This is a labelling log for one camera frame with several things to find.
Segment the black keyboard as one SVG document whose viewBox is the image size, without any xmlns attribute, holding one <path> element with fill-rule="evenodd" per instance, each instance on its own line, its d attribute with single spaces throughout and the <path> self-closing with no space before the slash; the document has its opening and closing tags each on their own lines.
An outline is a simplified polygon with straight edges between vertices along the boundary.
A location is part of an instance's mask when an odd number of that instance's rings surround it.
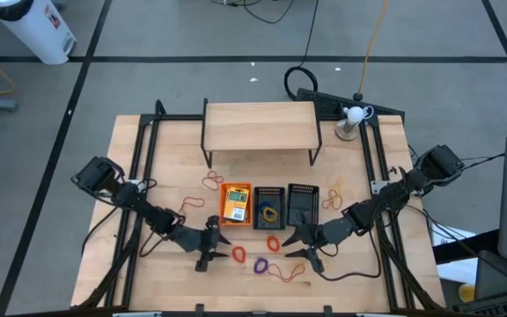
<svg viewBox="0 0 507 317">
<path fill-rule="evenodd" d="M 507 293 L 456 305 L 452 310 L 456 313 L 507 317 Z"/>
</svg>

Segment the white bulb desk lamp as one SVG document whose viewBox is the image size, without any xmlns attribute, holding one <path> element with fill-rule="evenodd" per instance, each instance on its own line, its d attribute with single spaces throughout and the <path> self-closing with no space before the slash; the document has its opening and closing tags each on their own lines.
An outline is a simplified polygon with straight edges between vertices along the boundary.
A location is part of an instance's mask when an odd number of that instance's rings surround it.
<svg viewBox="0 0 507 317">
<path fill-rule="evenodd" d="M 359 136 L 359 127 L 362 121 L 370 119 L 374 115 L 374 107 L 344 107 L 342 112 L 345 118 L 336 123 L 334 133 L 343 141 L 352 141 Z"/>
</svg>

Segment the orange plastic basket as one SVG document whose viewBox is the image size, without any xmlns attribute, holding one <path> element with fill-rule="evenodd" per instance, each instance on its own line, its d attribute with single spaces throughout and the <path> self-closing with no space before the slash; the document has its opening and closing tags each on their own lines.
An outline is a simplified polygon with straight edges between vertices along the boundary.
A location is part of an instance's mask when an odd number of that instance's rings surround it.
<svg viewBox="0 0 507 317">
<path fill-rule="evenodd" d="M 232 220 L 224 218 L 224 209 L 231 207 L 231 205 L 229 205 L 227 203 L 227 189 L 230 187 L 246 188 L 249 190 L 248 202 L 247 202 L 247 206 L 245 207 L 246 220 L 243 222 L 232 221 Z M 220 208 L 219 208 L 219 216 L 220 216 L 219 223 L 220 223 L 220 225 L 230 225 L 230 226 L 251 225 L 253 222 L 252 194 L 253 194 L 253 190 L 252 190 L 252 185 L 250 183 L 246 183 L 246 182 L 226 182 L 226 183 L 223 183 L 220 186 Z"/>
</svg>

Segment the white cylindrical bin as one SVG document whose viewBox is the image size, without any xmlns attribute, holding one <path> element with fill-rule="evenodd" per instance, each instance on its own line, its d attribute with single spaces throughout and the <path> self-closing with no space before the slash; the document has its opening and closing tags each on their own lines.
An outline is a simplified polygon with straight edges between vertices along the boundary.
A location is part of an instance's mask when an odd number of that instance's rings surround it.
<svg viewBox="0 0 507 317">
<path fill-rule="evenodd" d="M 0 22 L 46 65 L 61 65 L 77 38 L 52 0 L 0 0 Z"/>
</svg>

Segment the orange rubber band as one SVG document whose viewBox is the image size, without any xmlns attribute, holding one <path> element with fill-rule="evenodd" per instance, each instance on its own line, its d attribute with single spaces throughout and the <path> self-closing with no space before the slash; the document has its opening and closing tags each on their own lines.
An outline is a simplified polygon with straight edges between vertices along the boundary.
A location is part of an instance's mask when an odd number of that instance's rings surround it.
<svg viewBox="0 0 507 317">
<path fill-rule="evenodd" d="M 327 192 L 327 198 L 325 198 L 321 207 L 325 210 L 339 210 L 343 205 L 343 198 L 341 192 L 337 189 L 330 188 Z"/>
</svg>

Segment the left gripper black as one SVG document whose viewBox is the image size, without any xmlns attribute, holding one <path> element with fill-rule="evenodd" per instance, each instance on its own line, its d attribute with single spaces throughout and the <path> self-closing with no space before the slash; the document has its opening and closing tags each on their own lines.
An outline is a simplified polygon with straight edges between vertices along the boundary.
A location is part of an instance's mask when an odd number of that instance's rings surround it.
<svg viewBox="0 0 507 317">
<path fill-rule="evenodd" d="M 179 225 L 175 228 L 175 243 L 187 253 L 198 251 L 200 257 L 195 264 L 196 272 L 206 272 L 209 262 L 216 258 L 227 258 L 228 254 L 216 252 L 217 244 L 230 245 L 231 242 L 220 232 L 219 217 L 208 217 L 202 230 Z"/>
</svg>

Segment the wooden shelf riser black legs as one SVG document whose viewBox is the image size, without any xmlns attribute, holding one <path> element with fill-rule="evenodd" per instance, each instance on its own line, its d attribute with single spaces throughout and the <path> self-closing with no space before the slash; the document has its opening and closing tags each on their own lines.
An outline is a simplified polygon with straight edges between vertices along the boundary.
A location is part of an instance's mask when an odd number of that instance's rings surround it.
<svg viewBox="0 0 507 317">
<path fill-rule="evenodd" d="M 311 101 L 213 103 L 203 100 L 201 142 L 207 167 L 215 151 L 306 150 L 313 166 L 322 147 Z"/>
</svg>

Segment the black plastic basket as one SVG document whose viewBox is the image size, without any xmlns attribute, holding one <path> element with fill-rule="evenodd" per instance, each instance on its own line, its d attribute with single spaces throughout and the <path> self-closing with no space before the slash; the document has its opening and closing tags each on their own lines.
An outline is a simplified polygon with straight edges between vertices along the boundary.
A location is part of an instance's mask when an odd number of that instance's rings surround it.
<svg viewBox="0 0 507 317">
<path fill-rule="evenodd" d="M 270 203 L 278 212 L 274 223 L 266 222 L 259 210 L 261 203 Z M 285 188 L 255 187 L 253 193 L 253 228 L 259 230 L 283 230 L 285 228 Z"/>
<path fill-rule="evenodd" d="M 320 188 L 290 183 L 288 185 L 287 225 L 319 223 Z"/>
</svg>

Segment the long red rubber band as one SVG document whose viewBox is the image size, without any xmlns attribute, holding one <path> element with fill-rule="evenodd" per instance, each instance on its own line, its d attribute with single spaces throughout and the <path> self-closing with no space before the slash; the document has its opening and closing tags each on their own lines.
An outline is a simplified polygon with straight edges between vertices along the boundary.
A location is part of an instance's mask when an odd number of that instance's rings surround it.
<svg viewBox="0 0 507 317">
<path fill-rule="evenodd" d="M 267 273 L 270 276 L 277 277 L 281 282 L 284 283 L 290 283 L 292 282 L 297 276 L 302 275 L 305 273 L 305 271 L 302 270 L 295 270 L 295 267 L 290 271 L 289 275 L 285 275 L 282 271 L 282 269 L 275 263 L 270 263 L 268 265 Z"/>
</svg>

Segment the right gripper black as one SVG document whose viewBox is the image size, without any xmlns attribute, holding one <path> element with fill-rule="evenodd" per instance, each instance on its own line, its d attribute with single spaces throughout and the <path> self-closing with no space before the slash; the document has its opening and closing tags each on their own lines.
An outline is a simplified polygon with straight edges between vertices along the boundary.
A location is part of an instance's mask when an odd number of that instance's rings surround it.
<svg viewBox="0 0 507 317">
<path fill-rule="evenodd" d="M 305 258 L 310 262 L 312 269 L 316 273 L 323 273 L 325 269 L 321 259 L 317 255 L 317 250 L 326 245 L 339 245 L 347 239 L 353 231 L 354 224 L 346 217 L 331 220 L 323 225 L 303 224 L 299 226 L 299 232 L 294 232 L 282 243 L 282 247 L 287 247 L 296 242 L 302 242 L 307 245 L 307 248 L 287 253 L 285 257 Z"/>
</svg>

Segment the white paper sheet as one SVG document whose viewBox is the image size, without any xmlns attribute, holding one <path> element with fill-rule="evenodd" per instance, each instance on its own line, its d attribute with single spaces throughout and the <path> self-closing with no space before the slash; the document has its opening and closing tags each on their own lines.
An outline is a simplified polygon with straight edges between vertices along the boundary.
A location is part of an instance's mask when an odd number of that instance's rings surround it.
<svg viewBox="0 0 507 317">
<path fill-rule="evenodd" d="M 446 227 L 445 230 L 450 232 L 451 235 L 443 232 L 436 226 L 431 228 L 433 247 L 454 242 L 455 239 L 453 237 L 462 240 L 475 236 L 473 232 L 452 228 L 450 226 Z M 438 264 L 437 272 L 441 279 L 474 285 L 476 281 L 477 264 L 478 260 L 476 258 L 448 262 L 445 264 Z"/>
</svg>

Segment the black perforated panel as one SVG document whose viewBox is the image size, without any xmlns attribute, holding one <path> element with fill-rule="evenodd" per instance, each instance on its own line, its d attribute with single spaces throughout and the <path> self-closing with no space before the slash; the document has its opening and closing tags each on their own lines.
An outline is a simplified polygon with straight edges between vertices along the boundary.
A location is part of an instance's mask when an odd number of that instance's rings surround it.
<svg viewBox="0 0 507 317">
<path fill-rule="evenodd" d="M 317 108 L 317 113 L 324 116 L 337 116 L 344 107 L 373 107 L 375 114 L 398 115 L 405 121 L 405 113 L 400 110 L 346 99 L 323 92 L 315 92 L 304 88 L 299 88 L 297 90 L 296 101 L 312 101 Z"/>
</svg>

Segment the small yellow object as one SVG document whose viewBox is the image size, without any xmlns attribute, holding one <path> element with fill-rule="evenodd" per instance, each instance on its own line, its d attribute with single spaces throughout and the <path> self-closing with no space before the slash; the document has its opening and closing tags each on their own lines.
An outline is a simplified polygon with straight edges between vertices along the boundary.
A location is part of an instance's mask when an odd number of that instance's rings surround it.
<svg viewBox="0 0 507 317">
<path fill-rule="evenodd" d="M 463 303 L 474 301 L 475 286 L 472 284 L 461 284 L 458 288 L 458 296 Z"/>
</svg>

